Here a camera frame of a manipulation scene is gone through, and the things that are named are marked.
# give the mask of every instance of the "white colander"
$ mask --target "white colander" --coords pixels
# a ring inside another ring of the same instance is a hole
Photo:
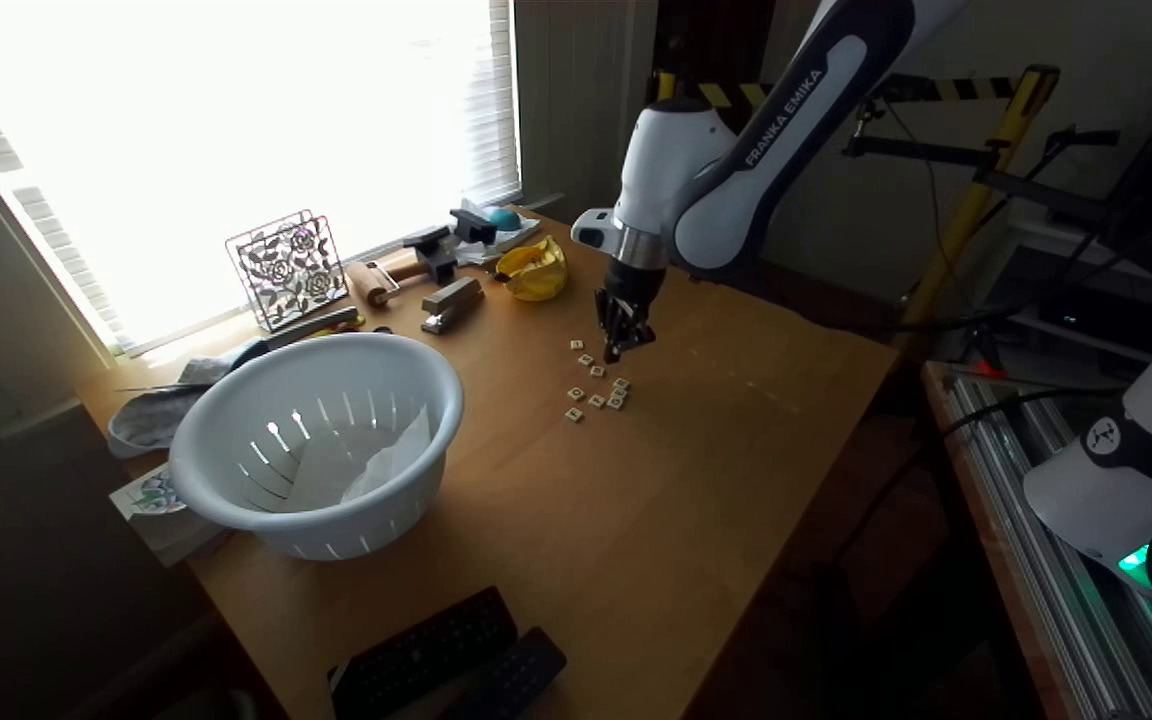
[[[219,526],[348,558],[427,512],[455,424],[459,379],[441,350],[384,330],[302,341],[188,409],[172,477]]]

